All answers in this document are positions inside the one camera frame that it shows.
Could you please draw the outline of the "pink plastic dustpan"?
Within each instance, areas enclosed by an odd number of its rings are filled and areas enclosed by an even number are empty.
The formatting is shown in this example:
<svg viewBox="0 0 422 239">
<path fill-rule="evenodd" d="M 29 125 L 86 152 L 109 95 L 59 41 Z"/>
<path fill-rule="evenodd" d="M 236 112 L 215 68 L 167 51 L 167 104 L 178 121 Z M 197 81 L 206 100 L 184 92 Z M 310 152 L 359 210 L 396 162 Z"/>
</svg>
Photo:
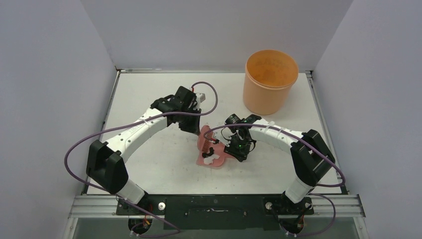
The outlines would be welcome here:
<svg viewBox="0 0 422 239">
<path fill-rule="evenodd" d="M 227 159 L 234 159 L 233 156 L 224 152 L 224 148 L 225 145 L 221 143 L 213 144 L 207 151 L 201 148 L 196 165 L 218 168 L 224 165 Z"/>
</svg>

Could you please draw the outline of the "white paper scrap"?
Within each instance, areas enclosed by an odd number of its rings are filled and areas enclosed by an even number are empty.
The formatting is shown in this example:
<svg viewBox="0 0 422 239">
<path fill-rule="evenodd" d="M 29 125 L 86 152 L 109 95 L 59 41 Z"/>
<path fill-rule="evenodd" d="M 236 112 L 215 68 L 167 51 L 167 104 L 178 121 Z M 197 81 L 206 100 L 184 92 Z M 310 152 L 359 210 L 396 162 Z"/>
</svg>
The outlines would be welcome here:
<svg viewBox="0 0 422 239">
<path fill-rule="evenodd" d="M 219 162 L 220 162 L 219 157 L 208 157 L 208 158 L 203 159 L 204 165 L 214 165 L 214 164 L 219 164 Z"/>
</svg>

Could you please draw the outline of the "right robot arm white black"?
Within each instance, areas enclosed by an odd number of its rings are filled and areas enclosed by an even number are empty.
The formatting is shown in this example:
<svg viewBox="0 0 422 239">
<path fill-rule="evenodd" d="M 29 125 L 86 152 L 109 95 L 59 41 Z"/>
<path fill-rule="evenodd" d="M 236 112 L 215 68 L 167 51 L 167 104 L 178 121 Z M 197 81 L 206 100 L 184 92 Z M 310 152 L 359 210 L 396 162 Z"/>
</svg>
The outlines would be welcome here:
<svg viewBox="0 0 422 239">
<path fill-rule="evenodd" d="M 316 130 L 289 130 L 257 115 L 240 119 L 232 114 L 224 123 L 232 132 L 224 152 L 240 162 L 247 159 L 258 141 L 291 155 L 296 177 L 282 194 L 281 206 L 286 213 L 295 213 L 302 200 L 335 164 L 331 151 Z"/>
</svg>

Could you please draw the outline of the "black paper scrap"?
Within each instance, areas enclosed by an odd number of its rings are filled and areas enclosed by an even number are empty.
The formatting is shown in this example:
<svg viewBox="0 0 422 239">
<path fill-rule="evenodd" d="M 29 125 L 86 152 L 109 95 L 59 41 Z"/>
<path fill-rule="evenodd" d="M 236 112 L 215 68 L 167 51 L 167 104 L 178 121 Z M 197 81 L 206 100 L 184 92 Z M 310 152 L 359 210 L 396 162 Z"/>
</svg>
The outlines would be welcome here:
<svg viewBox="0 0 422 239">
<path fill-rule="evenodd" d="M 209 151 L 208 152 L 203 152 L 202 153 L 202 157 L 203 158 L 208 158 L 208 157 L 211 157 L 213 155 L 214 155 L 214 149 L 212 147 L 209 148 Z"/>
</svg>

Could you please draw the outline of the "pink plastic hand brush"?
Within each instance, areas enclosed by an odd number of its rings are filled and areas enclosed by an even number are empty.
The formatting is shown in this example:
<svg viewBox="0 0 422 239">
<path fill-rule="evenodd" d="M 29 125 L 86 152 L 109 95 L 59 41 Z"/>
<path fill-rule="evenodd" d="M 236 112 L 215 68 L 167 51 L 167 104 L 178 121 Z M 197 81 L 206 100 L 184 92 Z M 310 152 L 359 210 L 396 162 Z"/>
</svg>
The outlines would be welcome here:
<svg viewBox="0 0 422 239">
<path fill-rule="evenodd" d="M 197 148 L 199 150 L 200 157 L 202 157 L 204 153 L 208 154 L 210 152 L 210 147 L 212 146 L 212 142 L 206 139 L 206 137 L 212 138 L 212 132 L 209 134 L 206 134 L 208 130 L 210 130 L 210 126 L 204 125 L 201 128 L 200 135 L 198 137 Z"/>
</svg>

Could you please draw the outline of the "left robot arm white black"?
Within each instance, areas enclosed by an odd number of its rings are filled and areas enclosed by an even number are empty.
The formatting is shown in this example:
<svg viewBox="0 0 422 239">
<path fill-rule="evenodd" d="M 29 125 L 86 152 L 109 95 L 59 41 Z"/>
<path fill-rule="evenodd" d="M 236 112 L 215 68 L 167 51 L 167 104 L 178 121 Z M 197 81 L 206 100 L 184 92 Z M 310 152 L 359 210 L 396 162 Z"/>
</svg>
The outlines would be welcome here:
<svg viewBox="0 0 422 239">
<path fill-rule="evenodd" d="M 128 175 L 126 162 L 130 156 L 154 134 L 173 123 L 184 132 L 198 135 L 203 93 L 194 93 L 180 86 L 175 94 L 155 100 L 146 112 L 118 135 L 101 142 L 95 140 L 89 147 L 86 173 L 110 194 L 129 201 L 129 208 L 140 215 L 147 211 L 147 193 Z"/>
</svg>

